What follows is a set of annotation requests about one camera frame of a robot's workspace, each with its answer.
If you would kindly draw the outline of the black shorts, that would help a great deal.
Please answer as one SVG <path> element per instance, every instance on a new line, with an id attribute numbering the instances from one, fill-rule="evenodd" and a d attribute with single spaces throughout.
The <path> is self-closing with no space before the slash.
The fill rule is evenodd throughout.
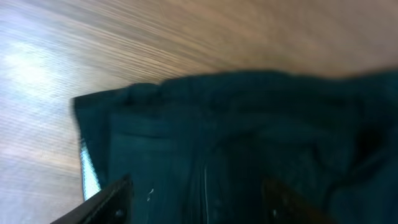
<path id="1" fill-rule="evenodd" d="M 128 223 L 267 223 L 298 194 L 337 223 L 397 222 L 397 72 L 253 70 L 76 97 L 102 188 L 130 176 Z"/>

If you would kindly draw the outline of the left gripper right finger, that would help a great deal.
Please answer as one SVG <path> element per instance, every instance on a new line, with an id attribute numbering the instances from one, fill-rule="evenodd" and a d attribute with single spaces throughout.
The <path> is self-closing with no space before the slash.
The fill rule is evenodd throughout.
<path id="1" fill-rule="evenodd" d="M 297 192 L 276 179 L 265 179 L 262 185 L 266 223 L 335 224 L 320 209 L 312 206 Z"/>

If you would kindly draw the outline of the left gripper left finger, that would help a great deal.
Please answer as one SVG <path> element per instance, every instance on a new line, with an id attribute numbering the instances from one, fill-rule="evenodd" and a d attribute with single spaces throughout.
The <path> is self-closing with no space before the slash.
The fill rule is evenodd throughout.
<path id="1" fill-rule="evenodd" d="M 125 175 L 51 224 L 131 223 L 132 180 Z"/>

